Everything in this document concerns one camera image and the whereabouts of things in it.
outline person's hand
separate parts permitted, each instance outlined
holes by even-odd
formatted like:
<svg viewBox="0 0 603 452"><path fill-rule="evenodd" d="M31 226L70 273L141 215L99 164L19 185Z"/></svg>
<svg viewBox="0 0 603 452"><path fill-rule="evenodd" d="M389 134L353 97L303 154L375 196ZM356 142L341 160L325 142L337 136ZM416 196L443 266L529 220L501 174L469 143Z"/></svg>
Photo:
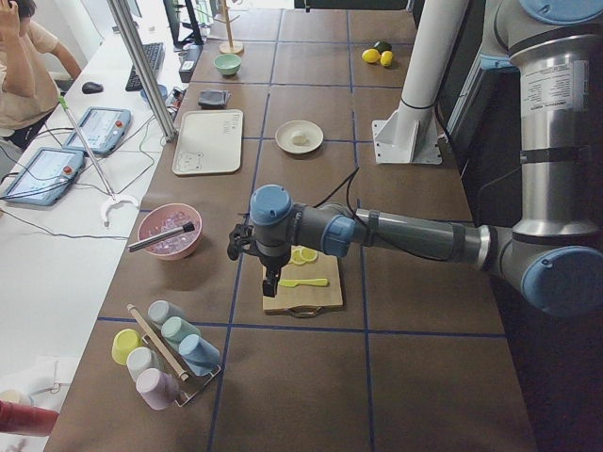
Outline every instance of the person's hand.
<svg viewBox="0 0 603 452"><path fill-rule="evenodd" d="M19 37L21 22L16 2L0 0L0 36L3 40Z"/></svg>

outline black keyboard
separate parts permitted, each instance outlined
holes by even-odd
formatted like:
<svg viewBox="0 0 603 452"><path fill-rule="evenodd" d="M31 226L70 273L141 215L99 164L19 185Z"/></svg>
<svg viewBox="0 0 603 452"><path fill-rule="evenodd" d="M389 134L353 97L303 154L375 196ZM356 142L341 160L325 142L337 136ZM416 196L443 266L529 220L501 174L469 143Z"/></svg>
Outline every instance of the black keyboard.
<svg viewBox="0 0 603 452"><path fill-rule="evenodd" d="M153 42L151 44L142 44L142 49L144 50L144 55L147 57L149 61L149 65L151 66L151 70L157 75L159 69L161 69L161 63L163 63L163 57L165 55L165 50L163 47L163 42ZM125 84L126 91L140 91L142 89L142 82L140 82L140 77L136 73L136 69L134 65L132 65L132 70L130 71L130 76L128 77L128 82Z"/></svg>

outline person's arm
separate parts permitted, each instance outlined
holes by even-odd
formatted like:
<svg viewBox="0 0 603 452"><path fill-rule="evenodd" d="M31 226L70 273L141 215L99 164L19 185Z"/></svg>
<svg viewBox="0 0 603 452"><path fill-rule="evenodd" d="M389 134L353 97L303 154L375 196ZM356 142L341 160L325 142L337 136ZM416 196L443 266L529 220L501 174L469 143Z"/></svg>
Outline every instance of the person's arm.
<svg viewBox="0 0 603 452"><path fill-rule="evenodd" d="M34 73L19 37L19 7L15 2L0 0L0 35L7 54L7 73L2 91L22 97L32 97L36 90Z"/></svg>
<svg viewBox="0 0 603 452"><path fill-rule="evenodd" d="M57 46L51 51L51 54L58 58L73 80L82 72L72 53L60 42L57 42Z"/></svg>

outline yellow knife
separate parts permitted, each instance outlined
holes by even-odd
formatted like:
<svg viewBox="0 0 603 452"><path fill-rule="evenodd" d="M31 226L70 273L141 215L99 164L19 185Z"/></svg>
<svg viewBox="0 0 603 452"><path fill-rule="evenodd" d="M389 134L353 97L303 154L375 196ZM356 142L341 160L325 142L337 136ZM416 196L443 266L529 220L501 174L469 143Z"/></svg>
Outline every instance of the yellow knife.
<svg viewBox="0 0 603 452"><path fill-rule="evenodd" d="M326 287L329 285L329 280L326 278L315 278L313 280L280 280L279 285L282 287L297 287L298 285L315 285L318 287Z"/></svg>

